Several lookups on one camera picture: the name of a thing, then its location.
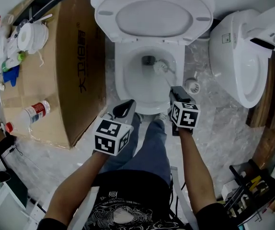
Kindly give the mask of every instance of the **toilet lid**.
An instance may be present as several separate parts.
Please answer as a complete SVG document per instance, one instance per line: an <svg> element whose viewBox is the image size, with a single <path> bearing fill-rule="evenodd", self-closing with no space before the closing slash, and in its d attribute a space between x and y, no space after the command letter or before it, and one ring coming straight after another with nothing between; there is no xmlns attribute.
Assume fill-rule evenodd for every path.
<svg viewBox="0 0 275 230"><path fill-rule="evenodd" d="M104 0L95 18L113 42L151 39L180 45L190 44L213 22L202 0Z"/></svg>

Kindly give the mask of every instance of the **blue object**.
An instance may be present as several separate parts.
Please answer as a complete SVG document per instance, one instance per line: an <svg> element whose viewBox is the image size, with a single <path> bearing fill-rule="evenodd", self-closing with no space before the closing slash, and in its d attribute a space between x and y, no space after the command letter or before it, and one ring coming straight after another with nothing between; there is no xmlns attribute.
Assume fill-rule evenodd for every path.
<svg viewBox="0 0 275 230"><path fill-rule="evenodd" d="M143 146L133 157L138 146L139 125L139 117L135 114L132 122L134 130L128 145L117 156L111 156L100 173L116 170L147 171L158 175L169 185L171 183L171 167L165 149L164 123L161 120L155 120L149 124Z"/></svg>
<svg viewBox="0 0 275 230"><path fill-rule="evenodd" d="M19 74L19 66L11 68L9 71L3 73L3 81L6 83L11 81L12 87L16 85L16 79Z"/></svg>

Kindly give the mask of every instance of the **toilet drain hole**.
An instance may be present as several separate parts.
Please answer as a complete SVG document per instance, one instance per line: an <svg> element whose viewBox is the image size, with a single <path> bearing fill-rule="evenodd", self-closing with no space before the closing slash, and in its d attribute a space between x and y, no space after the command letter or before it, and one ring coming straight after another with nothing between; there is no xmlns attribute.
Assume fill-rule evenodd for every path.
<svg viewBox="0 0 275 230"><path fill-rule="evenodd" d="M153 66L156 62L156 58L154 56L144 56L142 57L142 65L145 66Z"/></svg>

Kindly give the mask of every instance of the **red bottle cap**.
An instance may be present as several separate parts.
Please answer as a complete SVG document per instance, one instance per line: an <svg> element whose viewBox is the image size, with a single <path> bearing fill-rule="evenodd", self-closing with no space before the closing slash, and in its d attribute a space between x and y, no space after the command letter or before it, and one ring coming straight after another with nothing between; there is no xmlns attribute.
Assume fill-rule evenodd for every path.
<svg viewBox="0 0 275 230"><path fill-rule="evenodd" d="M9 133L11 133L13 131L13 125L11 122L8 122L6 125L5 125L5 129L6 131L8 131Z"/></svg>

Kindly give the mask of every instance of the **white toilet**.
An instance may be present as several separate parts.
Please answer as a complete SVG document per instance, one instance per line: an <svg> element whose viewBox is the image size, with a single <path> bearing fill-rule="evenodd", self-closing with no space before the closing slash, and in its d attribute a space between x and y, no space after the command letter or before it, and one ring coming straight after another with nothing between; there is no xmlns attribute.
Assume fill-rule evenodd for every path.
<svg viewBox="0 0 275 230"><path fill-rule="evenodd" d="M213 22L213 0L91 0L95 19L115 42L115 82L121 100L146 115L170 107L170 85L183 85L184 47ZM168 79L154 62L164 62Z"/></svg>
<svg viewBox="0 0 275 230"><path fill-rule="evenodd" d="M275 50L275 7L228 15L210 36L210 65L216 81L246 108L265 89L268 59Z"/></svg>

